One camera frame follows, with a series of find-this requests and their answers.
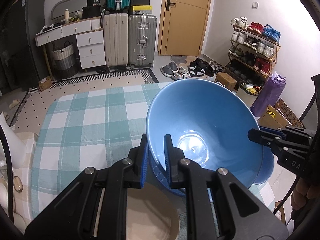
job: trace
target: wooden door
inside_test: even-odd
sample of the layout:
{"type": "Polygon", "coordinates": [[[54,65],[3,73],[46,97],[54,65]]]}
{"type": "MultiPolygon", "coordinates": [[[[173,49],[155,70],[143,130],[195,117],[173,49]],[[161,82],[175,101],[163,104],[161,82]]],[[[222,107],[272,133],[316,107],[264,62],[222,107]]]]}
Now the wooden door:
{"type": "Polygon", "coordinates": [[[165,0],[160,55],[198,56],[209,0],[165,0]]]}

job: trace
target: silver screw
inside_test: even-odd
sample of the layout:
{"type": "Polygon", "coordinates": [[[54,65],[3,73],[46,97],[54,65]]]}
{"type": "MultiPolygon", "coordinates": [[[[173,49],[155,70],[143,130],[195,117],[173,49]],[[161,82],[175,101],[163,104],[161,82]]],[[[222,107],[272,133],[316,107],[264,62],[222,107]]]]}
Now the silver screw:
{"type": "Polygon", "coordinates": [[[228,170],[226,168],[219,168],[218,169],[218,172],[221,174],[221,175],[227,175],[228,174],[228,170]]]}
{"type": "Polygon", "coordinates": [[[93,167],[85,168],[84,172],[86,174],[92,174],[92,173],[94,173],[94,168],[93,167]]]}
{"type": "Polygon", "coordinates": [[[125,164],[125,165],[129,165],[132,163],[132,160],[130,158],[125,158],[122,160],[122,163],[125,164]]]}
{"type": "Polygon", "coordinates": [[[180,160],[180,163],[183,165],[189,165],[190,164],[190,160],[187,158],[183,158],[180,160]]]}

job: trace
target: finger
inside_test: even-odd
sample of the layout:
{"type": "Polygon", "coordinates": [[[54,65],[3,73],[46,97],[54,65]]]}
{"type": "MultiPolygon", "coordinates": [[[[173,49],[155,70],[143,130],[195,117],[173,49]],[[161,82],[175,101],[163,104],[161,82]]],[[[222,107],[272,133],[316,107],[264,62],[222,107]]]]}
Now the finger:
{"type": "Polygon", "coordinates": [[[307,203],[307,199],[302,194],[300,194],[296,189],[293,190],[292,195],[293,195],[294,202],[300,208],[302,208],[307,203]]]}
{"type": "Polygon", "coordinates": [[[307,198],[311,199],[319,196],[320,196],[320,186],[311,185],[307,193],[307,198]]]}
{"type": "Polygon", "coordinates": [[[294,202],[293,194],[291,194],[290,201],[291,201],[291,206],[292,206],[293,209],[295,209],[295,210],[299,210],[300,209],[300,207],[294,202]]]}
{"type": "Polygon", "coordinates": [[[305,196],[308,192],[309,186],[308,184],[304,181],[304,179],[299,179],[297,185],[296,185],[296,190],[303,196],[305,196]]]}

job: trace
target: bottle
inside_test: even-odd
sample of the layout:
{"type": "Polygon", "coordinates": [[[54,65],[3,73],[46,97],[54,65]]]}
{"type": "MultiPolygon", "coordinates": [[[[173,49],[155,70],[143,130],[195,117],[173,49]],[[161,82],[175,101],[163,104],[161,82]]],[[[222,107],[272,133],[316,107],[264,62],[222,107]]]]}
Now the bottle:
{"type": "Polygon", "coordinates": [[[65,23],[69,23],[69,10],[66,9],[66,11],[64,12],[64,20],[65,20],[65,23]]]}

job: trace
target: black shoe box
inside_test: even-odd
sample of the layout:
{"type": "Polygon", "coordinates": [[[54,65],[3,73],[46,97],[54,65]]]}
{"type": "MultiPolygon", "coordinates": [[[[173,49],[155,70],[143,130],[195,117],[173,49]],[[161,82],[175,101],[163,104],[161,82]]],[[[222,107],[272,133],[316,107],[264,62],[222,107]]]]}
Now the black shoe box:
{"type": "Polygon", "coordinates": [[[150,5],[150,0],[130,0],[130,6],[150,5]]]}

